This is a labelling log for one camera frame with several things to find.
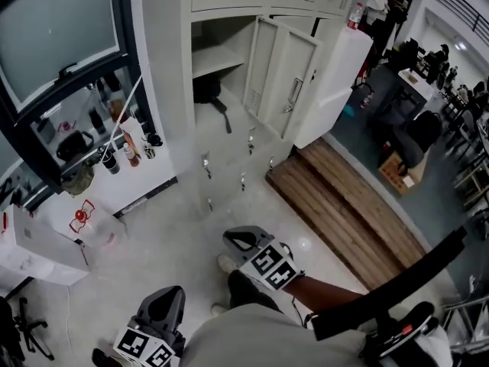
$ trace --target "water bottle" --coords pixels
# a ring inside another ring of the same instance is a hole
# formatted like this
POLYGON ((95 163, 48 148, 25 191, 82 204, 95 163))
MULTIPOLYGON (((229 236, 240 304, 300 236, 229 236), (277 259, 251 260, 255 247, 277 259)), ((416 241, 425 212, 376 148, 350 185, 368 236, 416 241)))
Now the water bottle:
POLYGON ((364 5, 361 3, 357 3, 357 5, 351 11, 350 18, 348 19, 348 27, 356 30, 363 14, 364 5))

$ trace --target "wooden platform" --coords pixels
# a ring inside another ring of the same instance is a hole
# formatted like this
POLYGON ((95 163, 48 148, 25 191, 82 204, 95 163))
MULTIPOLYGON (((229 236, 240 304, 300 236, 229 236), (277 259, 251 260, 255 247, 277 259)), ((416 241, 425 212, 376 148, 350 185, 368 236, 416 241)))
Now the wooden platform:
POLYGON ((369 290, 425 255, 393 210, 322 139, 267 181, 369 290))

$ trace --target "shoe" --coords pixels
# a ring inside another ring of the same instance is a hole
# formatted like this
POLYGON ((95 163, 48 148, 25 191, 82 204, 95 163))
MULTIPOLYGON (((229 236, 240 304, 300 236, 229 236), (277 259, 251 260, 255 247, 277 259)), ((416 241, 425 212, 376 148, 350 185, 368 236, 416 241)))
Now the shoe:
POLYGON ((220 254, 217 257, 217 265, 226 273, 231 274, 233 271, 238 270, 238 266, 231 258, 226 254, 220 254))
POLYGON ((211 307, 211 314, 214 318, 220 316, 221 314, 224 314, 226 311, 229 311, 229 309, 219 303, 214 303, 211 307))

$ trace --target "glass window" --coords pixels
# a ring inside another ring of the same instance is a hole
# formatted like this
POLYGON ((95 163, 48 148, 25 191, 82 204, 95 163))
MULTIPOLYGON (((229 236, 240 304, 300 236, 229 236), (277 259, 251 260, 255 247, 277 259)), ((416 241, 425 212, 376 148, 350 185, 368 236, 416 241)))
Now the glass window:
POLYGON ((18 110, 64 67, 118 50, 111 0, 14 0, 0 11, 0 76, 18 110))
MULTIPOLYGON (((116 70, 65 98, 31 127, 60 166, 75 164, 109 140, 131 90, 127 70, 116 70)), ((138 116, 135 97, 121 121, 131 113, 138 116)))
POLYGON ((0 210, 11 202, 23 204, 44 183, 19 158, 17 152, 0 132, 0 210))

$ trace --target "white shirt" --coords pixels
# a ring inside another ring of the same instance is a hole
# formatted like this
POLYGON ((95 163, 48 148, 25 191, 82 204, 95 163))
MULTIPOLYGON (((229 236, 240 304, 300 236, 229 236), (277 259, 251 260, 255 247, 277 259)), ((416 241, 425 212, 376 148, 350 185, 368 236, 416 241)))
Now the white shirt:
MULTIPOLYGON (((349 330, 317 341, 312 330, 284 314, 248 304, 205 322, 187 344, 179 367, 365 367, 358 358, 364 339, 365 333, 349 330)), ((452 366, 442 328, 416 342, 439 367, 452 366)), ((381 365, 396 366, 389 357, 381 365)))

